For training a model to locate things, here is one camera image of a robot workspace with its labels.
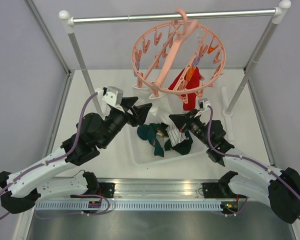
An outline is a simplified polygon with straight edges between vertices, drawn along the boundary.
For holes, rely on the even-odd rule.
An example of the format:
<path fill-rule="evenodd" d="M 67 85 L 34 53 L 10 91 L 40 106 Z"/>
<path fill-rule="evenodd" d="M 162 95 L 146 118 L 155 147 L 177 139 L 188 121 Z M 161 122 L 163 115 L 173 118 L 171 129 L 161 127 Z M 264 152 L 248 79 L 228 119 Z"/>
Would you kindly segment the black white striped sock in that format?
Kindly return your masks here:
<path fill-rule="evenodd" d="M 184 140 L 188 140 L 186 134 L 184 132 L 180 132 L 175 125 L 169 125 L 166 128 L 166 131 L 172 147 L 182 143 Z"/>

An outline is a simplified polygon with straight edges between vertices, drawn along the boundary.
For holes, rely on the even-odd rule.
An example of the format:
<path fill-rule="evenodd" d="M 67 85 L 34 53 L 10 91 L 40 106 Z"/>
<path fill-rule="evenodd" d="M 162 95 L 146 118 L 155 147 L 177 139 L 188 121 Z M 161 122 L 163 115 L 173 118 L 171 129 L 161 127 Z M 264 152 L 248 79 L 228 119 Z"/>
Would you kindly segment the teal sock front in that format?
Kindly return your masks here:
<path fill-rule="evenodd" d="M 161 147 L 158 139 L 157 133 L 154 128 L 150 125 L 144 124 L 137 128 L 137 135 L 143 141 L 148 141 L 148 143 L 154 147 L 153 154 L 155 156 L 164 157 L 164 150 Z"/>

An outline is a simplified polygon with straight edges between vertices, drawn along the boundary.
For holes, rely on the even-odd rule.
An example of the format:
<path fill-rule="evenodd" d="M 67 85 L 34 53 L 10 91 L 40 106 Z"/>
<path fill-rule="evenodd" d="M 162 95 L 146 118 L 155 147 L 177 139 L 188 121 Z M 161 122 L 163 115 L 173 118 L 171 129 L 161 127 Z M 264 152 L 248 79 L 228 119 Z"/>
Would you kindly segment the green patterned sock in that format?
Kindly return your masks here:
<path fill-rule="evenodd" d="M 167 132 L 167 127 L 166 126 L 161 126 L 160 125 L 157 128 L 157 133 L 156 134 L 159 135 L 159 136 L 161 136 L 161 137 L 163 137 L 163 138 L 169 138 L 169 134 Z"/>

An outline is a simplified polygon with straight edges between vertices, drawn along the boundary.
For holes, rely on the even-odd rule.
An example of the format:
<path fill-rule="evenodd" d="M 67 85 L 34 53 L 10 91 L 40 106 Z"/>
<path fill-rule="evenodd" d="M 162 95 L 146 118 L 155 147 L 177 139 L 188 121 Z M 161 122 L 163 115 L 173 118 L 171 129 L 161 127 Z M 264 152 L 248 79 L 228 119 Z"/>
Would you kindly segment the teal reindeer sock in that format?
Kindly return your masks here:
<path fill-rule="evenodd" d="M 183 140 L 181 143 L 178 143 L 175 146 L 172 146 L 172 143 L 170 140 L 166 141 L 164 144 L 164 150 L 165 151 L 176 151 L 180 155 L 187 155 L 191 151 L 193 144 L 193 140 L 191 138 L 187 138 Z"/>

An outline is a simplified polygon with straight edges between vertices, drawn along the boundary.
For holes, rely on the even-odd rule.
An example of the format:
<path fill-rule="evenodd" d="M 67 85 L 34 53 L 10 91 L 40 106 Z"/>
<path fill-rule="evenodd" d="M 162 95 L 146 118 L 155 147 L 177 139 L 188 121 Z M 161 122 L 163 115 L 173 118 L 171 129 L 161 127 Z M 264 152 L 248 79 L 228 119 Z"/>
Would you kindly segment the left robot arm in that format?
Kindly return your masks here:
<path fill-rule="evenodd" d="M 19 172 L 1 172 L 1 206 L 11 214 L 19 214 L 44 200 L 97 196 L 100 187 L 93 172 L 86 171 L 73 178 L 57 178 L 57 175 L 99 156 L 100 150 L 106 149 L 126 124 L 143 125 L 152 104 L 136 106 L 137 100 L 136 96 L 124 97 L 118 107 L 110 108 L 105 118 L 94 112 L 82 112 L 76 134 L 54 152 Z"/>

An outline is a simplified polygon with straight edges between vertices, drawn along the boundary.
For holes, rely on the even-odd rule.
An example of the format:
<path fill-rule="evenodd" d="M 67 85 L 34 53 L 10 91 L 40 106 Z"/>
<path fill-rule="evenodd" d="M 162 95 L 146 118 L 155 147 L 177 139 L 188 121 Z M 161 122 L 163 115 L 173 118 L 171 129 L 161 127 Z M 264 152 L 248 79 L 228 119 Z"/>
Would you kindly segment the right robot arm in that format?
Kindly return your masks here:
<path fill-rule="evenodd" d="M 270 207 L 288 224 L 300 219 L 300 175 L 296 170 L 267 166 L 244 154 L 226 140 L 220 120 L 211 116 L 208 123 L 204 123 L 197 109 L 171 114 L 169 118 L 178 130 L 189 131 L 200 140 L 214 163 L 229 168 L 230 171 L 219 179 L 221 196 L 229 198 L 235 194 L 251 198 Z"/>

